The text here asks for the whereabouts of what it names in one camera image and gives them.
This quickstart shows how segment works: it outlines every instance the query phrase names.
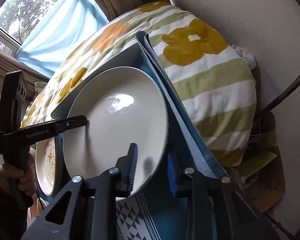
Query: striped blanket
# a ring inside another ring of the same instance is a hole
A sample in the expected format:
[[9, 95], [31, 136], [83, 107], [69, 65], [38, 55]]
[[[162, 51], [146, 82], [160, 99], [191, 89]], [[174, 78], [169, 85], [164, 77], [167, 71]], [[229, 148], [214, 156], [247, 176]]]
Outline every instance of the striped blanket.
[[223, 37], [193, 14], [159, 1], [132, 10], [80, 44], [26, 111], [22, 127], [50, 114], [82, 80], [136, 43], [145, 31], [191, 121], [224, 166], [240, 164], [256, 107], [248, 66]]

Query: window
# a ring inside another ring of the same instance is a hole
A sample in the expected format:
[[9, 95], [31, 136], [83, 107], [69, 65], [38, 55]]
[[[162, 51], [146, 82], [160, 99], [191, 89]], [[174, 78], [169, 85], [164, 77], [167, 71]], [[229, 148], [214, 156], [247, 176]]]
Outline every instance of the window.
[[0, 49], [14, 55], [58, 0], [6, 0], [0, 8]]

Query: tree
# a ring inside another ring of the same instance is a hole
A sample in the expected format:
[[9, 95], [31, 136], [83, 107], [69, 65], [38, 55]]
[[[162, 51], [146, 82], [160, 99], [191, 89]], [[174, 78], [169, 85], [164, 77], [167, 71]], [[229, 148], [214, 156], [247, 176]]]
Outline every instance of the tree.
[[0, 27], [23, 43], [40, 19], [58, 0], [7, 0], [0, 14]]

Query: metal bolt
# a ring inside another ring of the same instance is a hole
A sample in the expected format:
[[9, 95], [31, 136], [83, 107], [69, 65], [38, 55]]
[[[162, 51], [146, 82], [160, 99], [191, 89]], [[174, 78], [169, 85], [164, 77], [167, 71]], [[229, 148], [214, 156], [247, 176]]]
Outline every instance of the metal bolt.
[[113, 168], [109, 169], [109, 173], [111, 173], [111, 174], [116, 174], [118, 172], [119, 172], [119, 169], [117, 167], [113, 167]]
[[186, 174], [192, 174], [192, 173], [194, 173], [194, 169], [192, 169], [192, 168], [185, 168], [185, 173]]
[[224, 176], [224, 177], [221, 178], [221, 181], [222, 181], [223, 183], [229, 183], [229, 182], [230, 182], [230, 178], [227, 177], [227, 176]]
[[74, 182], [74, 183], [78, 183], [78, 182], [80, 182], [81, 180], [82, 180], [81, 176], [74, 176], [74, 177], [72, 178], [72, 182]]

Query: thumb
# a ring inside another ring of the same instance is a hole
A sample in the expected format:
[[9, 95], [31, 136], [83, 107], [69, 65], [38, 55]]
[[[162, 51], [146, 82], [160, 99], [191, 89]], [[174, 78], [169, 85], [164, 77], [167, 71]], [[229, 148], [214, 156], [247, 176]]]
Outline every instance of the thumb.
[[4, 163], [0, 165], [0, 177], [20, 179], [23, 176], [23, 170], [17, 169], [15, 166]]

